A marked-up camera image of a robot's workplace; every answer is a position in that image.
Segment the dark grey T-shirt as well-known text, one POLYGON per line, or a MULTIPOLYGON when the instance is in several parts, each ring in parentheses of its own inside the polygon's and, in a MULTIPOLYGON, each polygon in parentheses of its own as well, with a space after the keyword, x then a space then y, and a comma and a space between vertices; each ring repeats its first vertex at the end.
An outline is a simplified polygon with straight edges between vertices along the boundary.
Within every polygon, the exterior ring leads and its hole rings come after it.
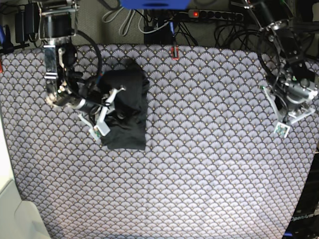
POLYGON ((98 87, 105 92, 125 87, 115 97, 115 110, 105 118, 110 132, 101 138, 102 145, 109 150, 145 150, 150 82, 141 66, 129 60, 124 69, 105 72, 98 87))

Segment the red table clamp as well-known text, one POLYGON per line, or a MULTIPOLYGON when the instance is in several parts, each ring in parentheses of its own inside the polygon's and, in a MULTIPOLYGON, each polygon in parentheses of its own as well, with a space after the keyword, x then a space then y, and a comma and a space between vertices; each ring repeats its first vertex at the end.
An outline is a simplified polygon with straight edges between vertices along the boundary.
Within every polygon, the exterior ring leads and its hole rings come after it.
POLYGON ((173 45, 171 47, 171 57, 172 57, 173 60, 178 60, 179 59, 178 45, 173 45))

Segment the fan-patterned tablecloth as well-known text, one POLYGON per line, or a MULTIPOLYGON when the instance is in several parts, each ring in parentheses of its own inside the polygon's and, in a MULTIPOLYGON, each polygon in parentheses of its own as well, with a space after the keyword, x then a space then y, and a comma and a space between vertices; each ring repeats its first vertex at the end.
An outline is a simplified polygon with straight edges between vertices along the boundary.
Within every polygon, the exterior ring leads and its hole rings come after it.
POLYGON ((2 118, 17 186, 55 239, 279 239, 319 140, 319 116, 274 133, 253 52, 100 47, 104 70, 134 59, 149 82, 145 150, 97 143, 76 111, 45 102, 40 49, 2 57, 2 118))

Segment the black power adapter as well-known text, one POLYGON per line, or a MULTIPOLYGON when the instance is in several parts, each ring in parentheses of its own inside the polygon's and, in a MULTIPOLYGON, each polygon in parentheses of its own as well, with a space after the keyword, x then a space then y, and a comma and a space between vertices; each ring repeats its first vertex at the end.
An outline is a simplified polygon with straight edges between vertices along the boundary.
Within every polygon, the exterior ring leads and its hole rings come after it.
POLYGON ((39 29, 39 8, 35 2, 29 2, 24 10, 19 10, 14 16, 16 43, 36 42, 39 29))

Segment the black OpenArm box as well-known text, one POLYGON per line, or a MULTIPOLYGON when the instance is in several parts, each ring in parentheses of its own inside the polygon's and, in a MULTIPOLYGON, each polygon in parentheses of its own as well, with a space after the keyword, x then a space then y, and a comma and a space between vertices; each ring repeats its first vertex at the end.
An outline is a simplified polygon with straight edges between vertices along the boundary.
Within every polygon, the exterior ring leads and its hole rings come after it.
POLYGON ((319 237, 319 153, 316 152, 301 197, 284 239, 319 237))

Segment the white plastic bin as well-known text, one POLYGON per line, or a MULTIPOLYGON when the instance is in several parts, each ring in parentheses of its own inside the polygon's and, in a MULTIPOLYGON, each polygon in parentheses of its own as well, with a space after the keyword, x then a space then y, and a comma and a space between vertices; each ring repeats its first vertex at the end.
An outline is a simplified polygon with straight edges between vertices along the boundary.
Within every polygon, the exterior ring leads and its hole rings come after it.
POLYGON ((0 237, 2 239, 49 239, 36 205, 24 201, 13 180, 0 191, 0 237))

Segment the black power strip red switch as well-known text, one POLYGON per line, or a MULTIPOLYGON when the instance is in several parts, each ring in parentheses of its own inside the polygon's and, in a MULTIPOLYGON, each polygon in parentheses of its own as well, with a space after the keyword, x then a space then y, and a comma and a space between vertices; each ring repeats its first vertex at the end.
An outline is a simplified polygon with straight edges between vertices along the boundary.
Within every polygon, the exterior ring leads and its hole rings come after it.
POLYGON ((189 9, 188 16, 194 19, 204 19, 204 20, 235 20, 243 21, 244 15, 237 12, 228 11, 215 11, 215 10, 198 10, 189 9))

